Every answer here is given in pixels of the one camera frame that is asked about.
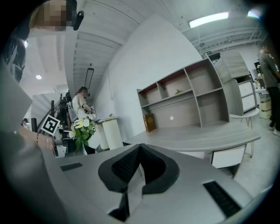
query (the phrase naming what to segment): potted plant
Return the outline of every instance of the potted plant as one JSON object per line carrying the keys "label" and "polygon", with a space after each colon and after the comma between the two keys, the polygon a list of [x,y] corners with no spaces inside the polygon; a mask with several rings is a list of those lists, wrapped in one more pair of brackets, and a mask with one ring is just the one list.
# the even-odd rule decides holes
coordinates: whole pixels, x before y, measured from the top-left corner
{"label": "potted plant", "polygon": [[95,133],[95,123],[88,117],[76,120],[71,126],[69,137],[76,144],[76,151],[81,151],[81,146],[88,147],[88,139]]}

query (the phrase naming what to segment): white wall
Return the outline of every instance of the white wall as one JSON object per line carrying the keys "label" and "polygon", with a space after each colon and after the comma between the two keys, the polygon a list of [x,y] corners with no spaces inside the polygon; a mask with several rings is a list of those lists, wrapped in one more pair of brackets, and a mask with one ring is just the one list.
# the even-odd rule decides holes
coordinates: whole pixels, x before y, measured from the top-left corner
{"label": "white wall", "polygon": [[94,97],[97,118],[106,118],[110,113],[119,116],[122,140],[144,131],[137,89],[200,59],[181,32],[161,17],[151,16],[110,62]]}
{"label": "white wall", "polygon": [[255,62],[259,59],[259,47],[257,45],[247,46],[247,47],[238,47],[232,50],[223,51],[223,52],[238,52],[241,54],[248,70],[251,72],[253,79],[257,78],[258,73],[254,65]]}
{"label": "white wall", "polygon": [[33,96],[30,114],[31,118],[37,119],[37,125],[51,109],[52,100],[54,100],[54,103],[56,104],[60,100],[60,93],[47,93]]}

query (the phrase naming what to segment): white pedestal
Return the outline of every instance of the white pedestal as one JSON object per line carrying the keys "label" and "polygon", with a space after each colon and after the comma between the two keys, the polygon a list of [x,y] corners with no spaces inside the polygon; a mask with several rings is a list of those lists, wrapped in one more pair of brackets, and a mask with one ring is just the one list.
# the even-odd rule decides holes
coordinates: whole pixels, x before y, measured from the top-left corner
{"label": "white pedestal", "polygon": [[117,119],[107,120],[102,124],[110,150],[123,147]]}
{"label": "white pedestal", "polygon": [[95,126],[95,128],[96,128],[96,133],[98,134],[98,137],[99,137],[99,143],[100,143],[101,149],[103,149],[103,150],[104,149],[109,149],[109,145],[108,145],[108,142],[107,142],[107,139],[106,139],[106,135],[105,135],[102,123],[97,124]]}

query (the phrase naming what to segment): person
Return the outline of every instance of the person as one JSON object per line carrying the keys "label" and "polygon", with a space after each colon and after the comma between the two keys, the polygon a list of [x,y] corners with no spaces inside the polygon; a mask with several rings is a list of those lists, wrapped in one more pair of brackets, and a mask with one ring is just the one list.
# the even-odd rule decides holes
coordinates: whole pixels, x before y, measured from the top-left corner
{"label": "person", "polygon": [[[1,60],[17,82],[20,82],[25,67],[25,47],[30,30],[64,31],[67,26],[73,26],[73,12],[76,10],[76,0],[45,0],[12,31]],[[31,132],[23,126],[20,126],[18,133],[53,152],[55,142],[52,137]]]}
{"label": "person", "polygon": [[280,79],[280,73],[277,71],[266,45],[260,50],[259,64],[266,90],[271,98],[272,116],[269,129],[274,130],[273,134],[280,137],[280,90],[277,80],[278,78]]}
{"label": "person", "polygon": [[93,110],[87,105],[85,98],[89,95],[88,89],[86,87],[81,87],[72,100],[72,107],[76,112],[78,119],[85,118]]}
{"label": "person", "polygon": [[24,118],[21,122],[21,126],[23,126],[24,128],[27,128],[27,123],[28,123],[28,120],[27,118]]}

